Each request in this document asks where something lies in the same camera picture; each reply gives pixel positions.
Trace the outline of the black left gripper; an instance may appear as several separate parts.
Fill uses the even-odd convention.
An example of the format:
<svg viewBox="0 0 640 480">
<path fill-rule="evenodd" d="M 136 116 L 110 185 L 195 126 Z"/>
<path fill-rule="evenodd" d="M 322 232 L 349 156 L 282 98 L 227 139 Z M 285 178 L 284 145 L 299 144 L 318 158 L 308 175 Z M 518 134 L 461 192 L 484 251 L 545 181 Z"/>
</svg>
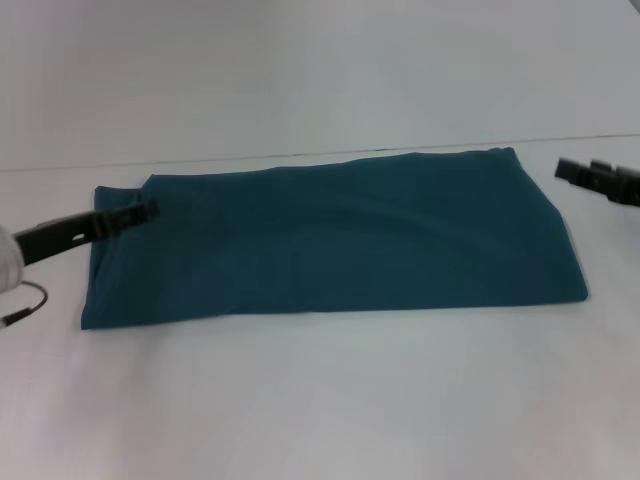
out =
<svg viewBox="0 0 640 480">
<path fill-rule="evenodd" d="M 158 215 L 159 204 L 152 200 L 126 208 L 55 219 L 18 232 L 14 238 L 28 266 L 96 239 L 118 236 L 127 229 L 153 221 Z"/>
</svg>

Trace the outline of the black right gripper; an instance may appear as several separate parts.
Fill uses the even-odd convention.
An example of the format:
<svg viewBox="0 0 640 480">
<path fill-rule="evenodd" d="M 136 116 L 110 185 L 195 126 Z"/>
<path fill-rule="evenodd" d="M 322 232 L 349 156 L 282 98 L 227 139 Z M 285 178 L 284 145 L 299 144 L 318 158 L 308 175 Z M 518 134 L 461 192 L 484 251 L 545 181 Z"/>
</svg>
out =
<svg viewBox="0 0 640 480">
<path fill-rule="evenodd" d="M 555 170 L 557 179 L 598 193 L 613 203 L 640 208 L 640 170 L 615 167 L 611 187 L 611 165 L 592 160 L 589 165 L 560 157 Z"/>
</svg>

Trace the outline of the teal T-shirt with FREE print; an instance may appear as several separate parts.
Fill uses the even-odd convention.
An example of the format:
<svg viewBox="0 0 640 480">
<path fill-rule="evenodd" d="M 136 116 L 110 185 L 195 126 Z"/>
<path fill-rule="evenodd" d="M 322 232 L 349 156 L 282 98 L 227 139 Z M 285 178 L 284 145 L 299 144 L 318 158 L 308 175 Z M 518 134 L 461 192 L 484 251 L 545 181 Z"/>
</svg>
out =
<svg viewBox="0 0 640 480">
<path fill-rule="evenodd" d="M 224 315 L 584 301 L 564 221 L 510 148 L 100 187 L 158 217 L 91 249 L 85 330 Z"/>
</svg>

